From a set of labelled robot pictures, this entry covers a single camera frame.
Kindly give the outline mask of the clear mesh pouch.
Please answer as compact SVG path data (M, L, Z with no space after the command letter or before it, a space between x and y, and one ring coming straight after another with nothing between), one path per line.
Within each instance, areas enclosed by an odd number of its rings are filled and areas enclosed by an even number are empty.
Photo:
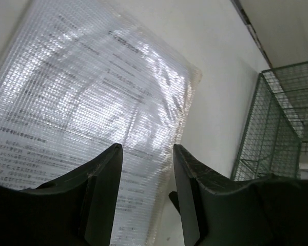
M0 62L0 185L123 147L110 245L153 245L201 70L107 1L31 1Z

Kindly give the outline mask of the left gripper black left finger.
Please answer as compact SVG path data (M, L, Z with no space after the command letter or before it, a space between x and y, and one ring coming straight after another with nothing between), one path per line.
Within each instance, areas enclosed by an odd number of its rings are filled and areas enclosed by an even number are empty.
M35 189L0 186L0 245L109 245L122 163L115 143Z

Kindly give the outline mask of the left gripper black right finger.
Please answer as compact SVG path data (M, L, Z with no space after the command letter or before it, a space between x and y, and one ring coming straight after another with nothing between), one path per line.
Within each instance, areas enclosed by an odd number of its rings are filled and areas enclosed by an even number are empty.
M185 245L308 245L308 180L233 181L174 145Z

